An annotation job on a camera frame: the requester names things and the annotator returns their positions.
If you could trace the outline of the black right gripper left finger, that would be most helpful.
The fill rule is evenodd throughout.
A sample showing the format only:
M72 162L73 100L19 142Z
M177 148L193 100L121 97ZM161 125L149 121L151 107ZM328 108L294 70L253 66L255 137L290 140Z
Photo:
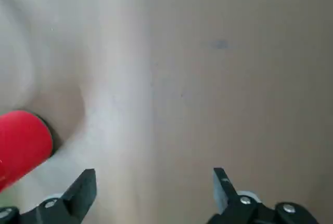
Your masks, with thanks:
M21 213L15 206L1 208L2 224L82 223L97 195L95 169L84 170L61 197L44 200Z

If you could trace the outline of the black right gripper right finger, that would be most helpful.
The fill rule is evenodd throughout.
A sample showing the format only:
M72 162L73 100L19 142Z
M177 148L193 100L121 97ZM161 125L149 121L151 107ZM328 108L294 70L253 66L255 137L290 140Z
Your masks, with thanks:
M208 223L318 223L303 206L280 202L265 206L252 192L236 191L223 168L213 169L214 198L219 212Z

